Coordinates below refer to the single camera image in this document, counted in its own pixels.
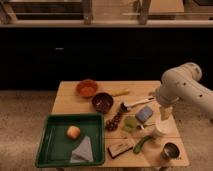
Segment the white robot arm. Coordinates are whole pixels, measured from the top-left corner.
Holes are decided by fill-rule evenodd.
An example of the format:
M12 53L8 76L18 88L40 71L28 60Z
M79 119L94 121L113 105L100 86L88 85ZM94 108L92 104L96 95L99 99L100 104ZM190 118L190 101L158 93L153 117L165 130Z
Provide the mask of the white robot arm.
M199 107L213 120L213 91L199 83L202 70L193 62L168 69L162 74L161 85L155 90L157 102L172 106L179 99Z

